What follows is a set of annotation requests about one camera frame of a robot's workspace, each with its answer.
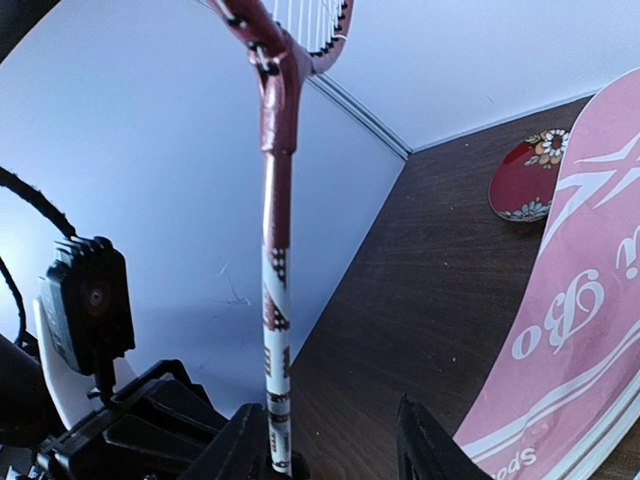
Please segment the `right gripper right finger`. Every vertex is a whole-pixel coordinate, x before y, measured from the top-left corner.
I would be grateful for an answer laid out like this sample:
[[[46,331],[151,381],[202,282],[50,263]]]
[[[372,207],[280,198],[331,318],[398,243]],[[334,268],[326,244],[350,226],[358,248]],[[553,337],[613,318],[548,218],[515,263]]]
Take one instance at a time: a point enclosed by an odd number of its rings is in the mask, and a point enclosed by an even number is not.
[[[426,407],[408,395],[396,417],[399,479],[490,480]]]

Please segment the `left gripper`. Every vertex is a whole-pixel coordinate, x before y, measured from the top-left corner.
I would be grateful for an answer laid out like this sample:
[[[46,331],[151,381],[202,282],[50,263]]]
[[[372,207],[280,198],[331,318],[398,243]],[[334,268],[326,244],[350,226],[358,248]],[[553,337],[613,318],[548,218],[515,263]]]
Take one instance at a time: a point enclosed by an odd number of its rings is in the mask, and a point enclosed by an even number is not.
[[[39,363],[1,363],[4,479],[188,479],[228,421],[181,364],[163,361],[67,429]]]

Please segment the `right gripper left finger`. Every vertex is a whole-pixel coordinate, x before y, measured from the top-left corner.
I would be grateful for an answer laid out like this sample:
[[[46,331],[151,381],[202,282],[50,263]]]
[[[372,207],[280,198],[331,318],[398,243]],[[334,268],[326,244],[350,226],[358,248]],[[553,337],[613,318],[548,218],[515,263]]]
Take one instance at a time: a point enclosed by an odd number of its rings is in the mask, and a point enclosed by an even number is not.
[[[188,479],[288,479],[272,466],[266,409],[244,404],[187,469]]]

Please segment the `pink racket bag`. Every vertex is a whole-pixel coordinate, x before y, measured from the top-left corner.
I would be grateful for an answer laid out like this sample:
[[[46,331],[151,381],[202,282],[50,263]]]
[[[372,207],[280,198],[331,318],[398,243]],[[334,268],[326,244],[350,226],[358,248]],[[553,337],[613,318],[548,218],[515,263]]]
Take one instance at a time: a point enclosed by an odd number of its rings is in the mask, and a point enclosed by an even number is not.
[[[511,330],[455,434],[493,479],[588,479],[639,419],[639,74],[577,117]]]

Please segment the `pink-handled badminton racket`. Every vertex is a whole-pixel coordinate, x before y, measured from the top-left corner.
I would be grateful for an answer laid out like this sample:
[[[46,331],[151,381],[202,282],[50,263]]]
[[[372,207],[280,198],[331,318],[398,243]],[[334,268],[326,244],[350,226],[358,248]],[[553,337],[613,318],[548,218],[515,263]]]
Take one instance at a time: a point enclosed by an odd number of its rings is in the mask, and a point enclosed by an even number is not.
[[[291,426],[291,202],[293,157],[306,79],[337,61],[348,39],[351,1],[211,1],[246,47],[260,94],[264,155],[261,288],[270,460],[294,476]]]

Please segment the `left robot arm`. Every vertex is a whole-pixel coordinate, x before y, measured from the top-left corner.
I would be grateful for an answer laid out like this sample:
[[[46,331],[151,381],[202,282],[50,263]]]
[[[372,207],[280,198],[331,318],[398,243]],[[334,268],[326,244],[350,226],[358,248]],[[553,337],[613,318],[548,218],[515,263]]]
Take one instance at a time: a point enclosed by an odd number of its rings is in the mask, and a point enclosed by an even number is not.
[[[39,363],[1,342],[4,479],[235,479],[230,423],[176,360],[164,360],[108,407],[63,426]]]

